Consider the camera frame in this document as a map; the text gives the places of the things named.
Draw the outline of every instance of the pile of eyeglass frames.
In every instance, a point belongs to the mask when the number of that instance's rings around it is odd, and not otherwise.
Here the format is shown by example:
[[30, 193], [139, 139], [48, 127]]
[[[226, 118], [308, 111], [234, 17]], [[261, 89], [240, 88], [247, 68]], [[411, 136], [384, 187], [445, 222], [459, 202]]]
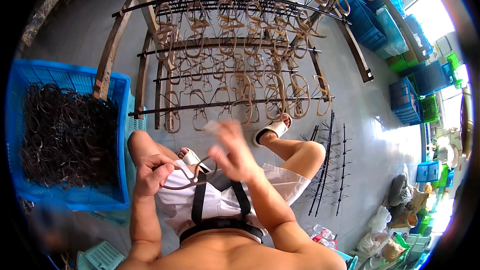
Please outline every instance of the pile of eyeglass frames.
[[116, 102], [30, 83], [23, 113], [21, 165], [28, 181], [64, 190], [118, 184]]

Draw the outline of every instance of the sandal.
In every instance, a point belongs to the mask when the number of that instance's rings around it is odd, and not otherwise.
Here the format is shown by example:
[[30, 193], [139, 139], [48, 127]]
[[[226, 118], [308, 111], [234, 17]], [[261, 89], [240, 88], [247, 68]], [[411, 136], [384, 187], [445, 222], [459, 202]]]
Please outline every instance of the sandal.
[[266, 125], [264, 128], [258, 130], [254, 135], [253, 135], [253, 144], [257, 147], [263, 147], [263, 145], [260, 145], [260, 138], [265, 135], [269, 130], [273, 131], [278, 137], [281, 137], [283, 134], [287, 132], [287, 130], [290, 128], [292, 125], [292, 117], [284, 112], [280, 119], [283, 117], [283, 115], [287, 115], [288, 118], [290, 119], [290, 124], [288, 126], [285, 125], [285, 122], [279, 121], [279, 122], [274, 122], [271, 121], [268, 125]]
[[[198, 155], [189, 147], [183, 147], [183, 148], [186, 148], [188, 150], [188, 152], [185, 153], [185, 155], [183, 156], [183, 159], [181, 159], [186, 165], [189, 165], [189, 166], [197, 165], [201, 161]], [[211, 171], [204, 163], [200, 163], [200, 167], [203, 169], [204, 172]]]

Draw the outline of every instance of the plastic bottle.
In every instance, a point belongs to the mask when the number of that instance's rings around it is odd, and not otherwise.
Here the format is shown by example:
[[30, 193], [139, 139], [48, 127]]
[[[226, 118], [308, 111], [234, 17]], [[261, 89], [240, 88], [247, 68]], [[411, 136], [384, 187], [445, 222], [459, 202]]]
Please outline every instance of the plastic bottle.
[[334, 251], [337, 251], [338, 250], [338, 247], [337, 247], [337, 241], [332, 241], [332, 240], [327, 240], [325, 238], [323, 238], [322, 236], [320, 235], [313, 235], [311, 236], [311, 239], [314, 241], [314, 242], [317, 242], [317, 243], [321, 243], [323, 244], [325, 247], [327, 248], [330, 248]]
[[317, 234], [322, 236], [326, 240], [334, 240], [335, 235], [327, 228], [323, 227], [322, 225], [315, 225], [313, 227], [313, 231]]

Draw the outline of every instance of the knee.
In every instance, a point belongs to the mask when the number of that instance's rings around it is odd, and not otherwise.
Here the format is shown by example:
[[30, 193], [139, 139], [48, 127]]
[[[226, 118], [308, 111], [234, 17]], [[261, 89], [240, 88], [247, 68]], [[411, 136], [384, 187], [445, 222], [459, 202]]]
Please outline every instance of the knee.
[[135, 145], [137, 141], [145, 138], [145, 136], [149, 137], [148, 133], [145, 130], [141, 130], [141, 129], [134, 130], [128, 138], [128, 141], [127, 141], [128, 148]]
[[324, 162], [325, 159], [325, 147], [317, 143], [315, 141], [306, 141], [302, 143], [302, 146], [300, 148], [303, 151], [306, 151], [309, 153], [309, 155], [313, 158], [318, 160], [318, 162], [321, 164]]

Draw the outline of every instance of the black belt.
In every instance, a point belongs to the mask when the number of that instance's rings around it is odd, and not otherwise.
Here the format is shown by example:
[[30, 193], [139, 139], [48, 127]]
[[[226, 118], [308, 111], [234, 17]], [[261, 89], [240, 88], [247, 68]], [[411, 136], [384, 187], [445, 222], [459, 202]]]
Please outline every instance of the black belt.
[[[198, 173], [198, 181], [205, 181], [207, 175], [203, 172]], [[235, 196], [237, 197], [238, 204], [240, 205], [241, 210], [241, 219], [233, 219], [233, 218], [210, 218], [202, 220], [202, 213], [204, 209], [204, 198], [205, 198], [205, 190], [207, 188], [207, 184], [198, 185], [195, 188], [195, 195], [193, 196], [193, 205], [191, 208], [191, 219], [195, 223], [195, 226], [190, 227], [186, 231], [184, 231], [180, 235], [180, 244], [186, 238], [195, 235], [198, 232], [206, 231], [209, 229], [221, 229], [221, 228], [237, 228], [244, 230], [255, 237], [258, 237], [260, 241], [262, 241], [263, 233], [262, 231], [253, 226], [247, 224], [247, 214], [250, 213], [250, 201], [248, 200], [247, 194], [243, 190], [242, 184], [240, 182], [236, 182], [231, 180], [231, 186], [233, 191], [235, 192]]]

